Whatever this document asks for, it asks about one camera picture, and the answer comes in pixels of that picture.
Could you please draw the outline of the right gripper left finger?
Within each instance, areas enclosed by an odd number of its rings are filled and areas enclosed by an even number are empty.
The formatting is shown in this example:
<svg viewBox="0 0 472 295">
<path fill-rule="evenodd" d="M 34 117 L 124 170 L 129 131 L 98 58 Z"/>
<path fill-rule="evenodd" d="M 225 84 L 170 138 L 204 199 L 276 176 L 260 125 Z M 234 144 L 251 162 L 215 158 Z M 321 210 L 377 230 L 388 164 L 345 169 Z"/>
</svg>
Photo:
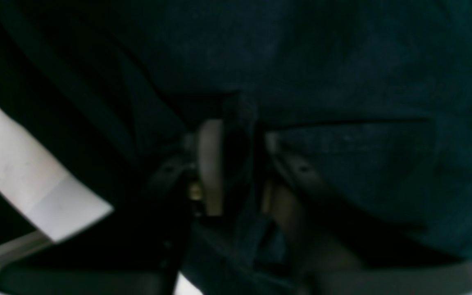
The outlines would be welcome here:
<svg viewBox="0 0 472 295">
<path fill-rule="evenodd" d="M 0 268 L 0 295 L 173 294 L 193 217 L 222 213 L 222 131 L 206 120 L 125 204 Z"/>
</svg>

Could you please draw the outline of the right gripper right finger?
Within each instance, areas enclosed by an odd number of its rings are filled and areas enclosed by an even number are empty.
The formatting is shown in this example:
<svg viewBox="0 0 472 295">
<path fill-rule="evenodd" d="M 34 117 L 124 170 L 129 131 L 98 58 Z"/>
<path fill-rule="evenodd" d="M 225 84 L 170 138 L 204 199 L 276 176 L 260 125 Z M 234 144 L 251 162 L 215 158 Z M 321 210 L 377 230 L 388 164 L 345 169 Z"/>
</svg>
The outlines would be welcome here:
<svg viewBox="0 0 472 295">
<path fill-rule="evenodd" d="M 262 211 L 286 237 L 296 295 L 472 295 L 472 261 L 363 212 L 277 133 L 264 149 Z"/>
</svg>

